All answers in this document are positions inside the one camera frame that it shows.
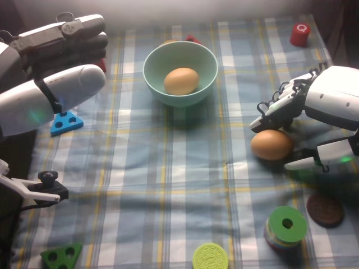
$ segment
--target bowl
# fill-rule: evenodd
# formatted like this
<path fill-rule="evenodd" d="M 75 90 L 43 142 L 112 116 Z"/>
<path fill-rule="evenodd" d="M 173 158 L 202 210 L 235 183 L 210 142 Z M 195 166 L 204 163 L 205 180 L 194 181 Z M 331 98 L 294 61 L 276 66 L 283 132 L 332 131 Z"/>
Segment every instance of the bowl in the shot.
<path fill-rule="evenodd" d="M 187 67 L 199 75 L 196 90 L 187 95 L 171 95 L 163 87 L 165 77 L 173 70 Z M 213 88 L 218 73 L 218 62 L 205 46 L 190 42 L 176 41 L 154 49 L 146 58 L 143 75 L 153 95 L 166 105 L 186 107 L 206 98 Z"/>

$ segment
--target chocolate cookie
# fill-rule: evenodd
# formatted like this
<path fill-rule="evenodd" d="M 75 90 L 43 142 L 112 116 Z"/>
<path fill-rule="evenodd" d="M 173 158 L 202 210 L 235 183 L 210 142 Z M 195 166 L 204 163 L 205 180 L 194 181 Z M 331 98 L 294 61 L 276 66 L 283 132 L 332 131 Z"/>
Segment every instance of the chocolate cookie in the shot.
<path fill-rule="evenodd" d="M 325 228 L 337 227 L 344 218 L 344 209 L 340 201 L 331 196 L 313 194 L 307 201 L 309 216 Z"/>

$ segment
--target plaid tablecloth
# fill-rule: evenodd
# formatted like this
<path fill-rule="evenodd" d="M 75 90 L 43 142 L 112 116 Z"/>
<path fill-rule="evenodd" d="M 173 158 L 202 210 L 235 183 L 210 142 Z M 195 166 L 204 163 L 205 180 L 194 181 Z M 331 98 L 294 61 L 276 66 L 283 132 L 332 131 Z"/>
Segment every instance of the plaid tablecloth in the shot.
<path fill-rule="evenodd" d="M 307 48 L 289 43 L 295 22 L 311 27 Z M 173 109 L 154 100 L 142 65 L 159 44 L 188 34 L 213 51 L 220 71 L 204 102 Z M 225 249 L 229 268 L 359 266 L 355 207 L 330 230 L 305 209 L 313 186 L 337 191 L 357 164 L 335 168 L 332 177 L 289 173 L 250 149 L 257 103 L 281 82 L 331 63 L 311 16 L 129 30 L 107 51 L 107 85 L 73 110 L 85 125 L 54 138 L 50 124 L 38 132 L 29 179 L 56 170 L 70 198 L 21 215 L 12 268 L 40 268 L 42 251 L 70 243 L 84 245 L 77 268 L 192 268 L 194 250 L 207 242 Z M 345 134 L 304 115 L 293 128 L 297 147 Z M 298 208 L 309 222 L 292 258 L 263 238 L 266 218 L 280 205 Z"/>

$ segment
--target checkered fabric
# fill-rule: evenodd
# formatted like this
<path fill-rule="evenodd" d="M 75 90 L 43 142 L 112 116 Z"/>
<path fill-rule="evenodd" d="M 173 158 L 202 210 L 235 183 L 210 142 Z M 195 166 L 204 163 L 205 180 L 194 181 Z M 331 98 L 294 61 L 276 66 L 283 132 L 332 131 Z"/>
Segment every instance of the checkered fabric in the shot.
<path fill-rule="evenodd" d="M 289 43 L 297 22 L 311 27 L 307 48 Z M 219 74 L 205 101 L 173 109 L 152 97 L 142 65 L 158 45 L 188 34 L 217 56 Z M 12 268 L 40 268 L 42 251 L 81 243 L 77 268 L 189 269 L 207 242 L 225 249 L 232 269 L 359 266 L 356 208 L 346 207 L 343 224 L 328 230 L 305 209 L 313 187 L 358 197 L 357 163 L 325 176 L 289 173 L 251 152 L 256 105 L 281 82 L 331 64 L 310 15 L 129 30 L 110 39 L 107 52 L 107 85 L 73 110 L 85 125 L 53 138 L 50 124 L 38 131 L 29 179 L 56 170 L 70 198 L 21 214 Z M 293 129 L 297 147 L 346 134 L 305 115 Z M 263 238 L 265 220 L 281 205 L 309 222 L 291 258 Z"/>

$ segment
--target robotic arm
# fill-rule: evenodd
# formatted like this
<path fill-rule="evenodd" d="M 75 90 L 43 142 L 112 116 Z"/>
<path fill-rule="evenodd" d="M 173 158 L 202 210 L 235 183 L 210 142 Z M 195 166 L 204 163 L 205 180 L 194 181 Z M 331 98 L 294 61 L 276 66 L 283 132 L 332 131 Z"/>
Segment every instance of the robotic arm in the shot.
<path fill-rule="evenodd" d="M 104 72 L 88 64 L 105 57 L 103 17 L 73 19 L 66 12 L 57 21 L 16 37 L 0 31 L 0 140 L 37 129 L 105 85 Z M 40 172 L 41 183 L 10 179 L 7 172 L 7 163 L 0 160 L 0 184 L 38 205 L 68 198 L 54 171 Z"/>
<path fill-rule="evenodd" d="M 254 132 L 266 129 L 289 127 L 293 118 L 304 110 L 310 118 L 321 122 L 356 131 L 359 127 L 359 92 L 356 80 L 359 70 L 349 67 L 331 66 L 322 71 L 313 68 L 308 74 L 285 82 L 271 102 L 262 102 L 257 108 L 262 116 L 250 124 Z M 264 112 L 261 105 L 268 109 Z M 289 170 L 309 169 L 321 166 L 323 172 L 329 171 L 329 165 L 353 160 L 359 156 L 359 134 L 326 141 L 316 149 L 303 149 L 289 157 L 285 168 Z"/>

